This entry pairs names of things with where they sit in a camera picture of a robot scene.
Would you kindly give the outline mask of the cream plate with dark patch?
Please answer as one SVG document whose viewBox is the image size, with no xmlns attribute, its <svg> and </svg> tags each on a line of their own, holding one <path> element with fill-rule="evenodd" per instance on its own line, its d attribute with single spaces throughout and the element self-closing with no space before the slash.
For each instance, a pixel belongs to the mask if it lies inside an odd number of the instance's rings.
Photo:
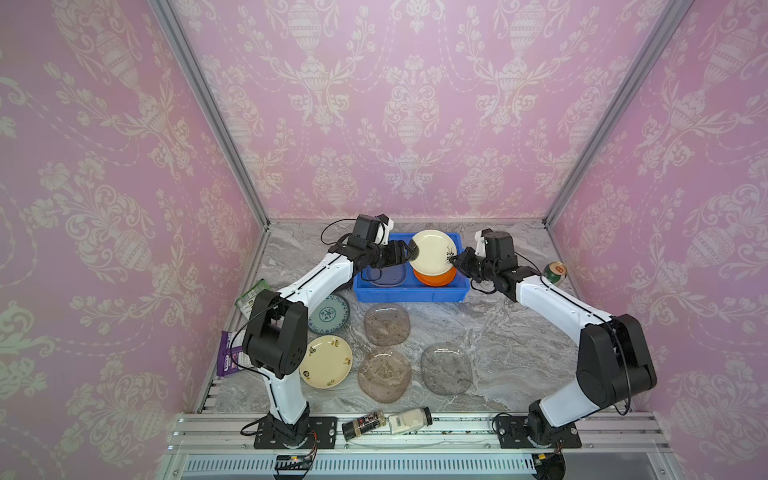
<svg viewBox="0 0 768 480">
<path fill-rule="evenodd" d="M 457 254 L 457 247 L 447 233 L 422 230 L 411 238 L 409 245 L 415 248 L 409 263 L 421 275 L 439 276 L 453 267 L 450 258 Z"/>
</svg>

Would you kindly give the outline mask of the orange plate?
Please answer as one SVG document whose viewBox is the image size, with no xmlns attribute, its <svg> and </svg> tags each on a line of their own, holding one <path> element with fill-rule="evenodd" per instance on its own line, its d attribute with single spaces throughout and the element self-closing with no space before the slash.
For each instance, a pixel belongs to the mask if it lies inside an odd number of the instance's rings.
<svg viewBox="0 0 768 480">
<path fill-rule="evenodd" d="M 450 268 L 440 275 L 425 275 L 417 270 L 413 271 L 415 278 L 427 287 L 442 288 L 448 286 L 456 277 L 455 268 Z"/>
</svg>

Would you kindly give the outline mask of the clear glass plate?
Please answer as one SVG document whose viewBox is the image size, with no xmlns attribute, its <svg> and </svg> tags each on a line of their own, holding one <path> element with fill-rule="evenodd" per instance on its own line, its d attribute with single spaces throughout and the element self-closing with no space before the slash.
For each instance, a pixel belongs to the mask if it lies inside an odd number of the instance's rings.
<svg viewBox="0 0 768 480">
<path fill-rule="evenodd" d="M 360 278 L 377 288 L 392 288 L 401 286 L 407 278 L 407 268 L 404 264 L 386 268 L 367 267 Z"/>
</svg>

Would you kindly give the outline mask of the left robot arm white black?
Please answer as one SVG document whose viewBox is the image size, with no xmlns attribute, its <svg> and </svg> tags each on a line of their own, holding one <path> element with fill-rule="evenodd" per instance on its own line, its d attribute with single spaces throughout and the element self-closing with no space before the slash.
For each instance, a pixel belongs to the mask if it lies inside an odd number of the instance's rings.
<svg viewBox="0 0 768 480">
<path fill-rule="evenodd" d="M 384 214 L 361 214 L 352 231 L 332 242 L 306 274 L 278 291 L 256 295 L 242 350 L 268 393 L 270 409 L 261 421 L 268 440 L 298 447 L 310 434 L 310 407 L 298 372 L 307 350 L 310 314 L 365 269 L 402 265 L 415 256 L 406 242 L 389 239 L 393 228 L 394 221 Z"/>
</svg>

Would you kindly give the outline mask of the blue plastic bin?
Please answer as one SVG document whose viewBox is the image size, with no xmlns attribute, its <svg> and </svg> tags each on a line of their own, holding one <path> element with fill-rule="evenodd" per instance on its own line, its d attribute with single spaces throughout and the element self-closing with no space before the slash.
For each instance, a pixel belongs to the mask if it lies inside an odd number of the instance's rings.
<svg viewBox="0 0 768 480">
<path fill-rule="evenodd" d="M 411 265 L 407 268 L 407 278 L 401 286 L 377 288 L 360 278 L 354 278 L 353 291 L 361 303 L 459 303 L 463 302 L 470 291 L 468 278 L 457 274 L 455 279 L 442 288 L 427 287 L 414 276 Z"/>
</svg>

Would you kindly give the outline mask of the green drink can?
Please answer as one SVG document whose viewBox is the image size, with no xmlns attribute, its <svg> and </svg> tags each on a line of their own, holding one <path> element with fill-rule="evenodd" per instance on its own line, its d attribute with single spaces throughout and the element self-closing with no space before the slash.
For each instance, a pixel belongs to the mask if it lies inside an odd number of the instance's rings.
<svg viewBox="0 0 768 480">
<path fill-rule="evenodd" d="M 562 283 L 568 275 L 568 268 L 562 262 L 551 262 L 543 270 L 543 277 L 553 285 Z"/>
</svg>

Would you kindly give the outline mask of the teal patterned plate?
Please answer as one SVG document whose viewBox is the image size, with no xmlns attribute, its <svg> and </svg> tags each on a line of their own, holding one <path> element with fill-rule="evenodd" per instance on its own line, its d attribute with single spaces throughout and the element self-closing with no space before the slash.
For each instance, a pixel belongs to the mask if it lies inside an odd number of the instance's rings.
<svg viewBox="0 0 768 480">
<path fill-rule="evenodd" d="M 330 335 L 341 330 L 348 322 L 350 308 L 347 300 L 331 294 L 310 314 L 308 328 L 318 335 Z"/>
</svg>

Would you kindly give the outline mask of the yellow floral plate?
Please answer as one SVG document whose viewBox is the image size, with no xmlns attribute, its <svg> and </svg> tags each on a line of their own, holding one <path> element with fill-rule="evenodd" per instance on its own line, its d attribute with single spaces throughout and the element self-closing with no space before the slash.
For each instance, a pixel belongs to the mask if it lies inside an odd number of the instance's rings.
<svg viewBox="0 0 768 480">
<path fill-rule="evenodd" d="M 347 378 L 353 363 L 350 345 L 339 336 L 325 335 L 308 344 L 299 374 L 313 388 L 330 389 Z"/>
</svg>

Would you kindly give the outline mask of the green snack packet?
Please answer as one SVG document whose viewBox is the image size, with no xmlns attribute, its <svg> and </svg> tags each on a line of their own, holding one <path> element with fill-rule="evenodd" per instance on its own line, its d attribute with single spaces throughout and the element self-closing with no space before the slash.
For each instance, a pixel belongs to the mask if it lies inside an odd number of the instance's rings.
<svg viewBox="0 0 768 480">
<path fill-rule="evenodd" d="M 253 303 L 257 295 L 262 291 L 269 289 L 270 286 L 268 282 L 265 279 L 260 279 L 236 300 L 236 307 L 246 319 L 250 317 Z"/>
</svg>

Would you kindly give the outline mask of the white bottle black cap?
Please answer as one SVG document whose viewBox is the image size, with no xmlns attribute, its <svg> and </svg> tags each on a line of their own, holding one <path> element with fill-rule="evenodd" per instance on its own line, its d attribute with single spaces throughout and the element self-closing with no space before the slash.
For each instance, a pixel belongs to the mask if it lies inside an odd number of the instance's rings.
<svg viewBox="0 0 768 480">
<path fill-rule="evenodd" d="M 403 435 L 420 430 L 433 424 L 433 417 L 428 407 L 418 407 L 388 417 L 391 435 Z"/>
</svg>

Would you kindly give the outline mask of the purple snack packet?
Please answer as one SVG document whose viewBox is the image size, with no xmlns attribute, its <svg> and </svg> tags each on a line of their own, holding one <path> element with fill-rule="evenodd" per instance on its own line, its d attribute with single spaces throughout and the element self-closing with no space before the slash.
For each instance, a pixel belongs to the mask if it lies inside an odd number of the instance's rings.
<svg viewBox="0 0 768 480">
<path fill-rule="evenodd" d="M 251 366 L 248 356 L 243 352 L 243 338 L 243 332 L 221 332 L 216 362 L 216 374 L 219 377 L 237 373 L 243 367 Z"/>
</svg>

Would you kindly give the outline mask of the dark spice grinder bottle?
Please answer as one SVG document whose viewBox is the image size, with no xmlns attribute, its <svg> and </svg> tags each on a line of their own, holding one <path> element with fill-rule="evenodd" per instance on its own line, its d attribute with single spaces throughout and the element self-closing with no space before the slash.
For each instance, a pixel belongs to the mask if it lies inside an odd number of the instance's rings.
<svg viewBox="0 0 768 480">
<path fill-rule="evenodd" d="M 346 441 L 351 441 L 370 431 L 385 426 L 386 416 L 381 411 L 368 413 L 355 418 L 342 425 L 343 437 Z"/>
</svg>

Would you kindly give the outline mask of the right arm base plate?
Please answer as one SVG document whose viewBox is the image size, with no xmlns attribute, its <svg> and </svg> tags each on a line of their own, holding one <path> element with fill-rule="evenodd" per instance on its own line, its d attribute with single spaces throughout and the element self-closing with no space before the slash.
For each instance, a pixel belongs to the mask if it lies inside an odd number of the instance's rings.
<svg viewBox="0 0 768 480">
<path fill-rule="evenodd" d="M 502 449 L 579 449 L 582 441 L 574 422 L 553 427 L 546 420 L 534 416 L 501 413 L 491 421 Z"/>
</svg>

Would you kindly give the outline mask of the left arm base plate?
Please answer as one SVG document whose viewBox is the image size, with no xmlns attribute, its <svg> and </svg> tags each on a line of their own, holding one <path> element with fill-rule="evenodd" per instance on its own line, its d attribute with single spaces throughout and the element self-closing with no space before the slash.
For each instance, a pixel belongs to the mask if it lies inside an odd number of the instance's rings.
<svg viewBox="0 0 768 480">
<path fill-rule="evenodd" d="M 338 418 L 309 416 L 288 425 L 271 414 L 261 419 L 254 434 L 255 450 L 312 449 L 332 450 L 337 438 Z"/>
</svg>

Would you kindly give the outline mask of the aluminium front rail frame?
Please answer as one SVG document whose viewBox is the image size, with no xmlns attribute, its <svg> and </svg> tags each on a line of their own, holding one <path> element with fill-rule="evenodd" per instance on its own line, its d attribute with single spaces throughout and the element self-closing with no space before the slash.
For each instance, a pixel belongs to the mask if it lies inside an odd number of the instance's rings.
<svg viewBox="0 0 768 480">
<path fill-rule="evenodd" d="M 332 450 L 255 450 L 252 414 L 184 415 L 158 479 L 682 479 L 651 414 L 595 414 L 577 422 L 579 449 L 502 449 L 496 413 L 436 413 L 433 424 L 391 435 L 379 428 Z"/>
</svg>

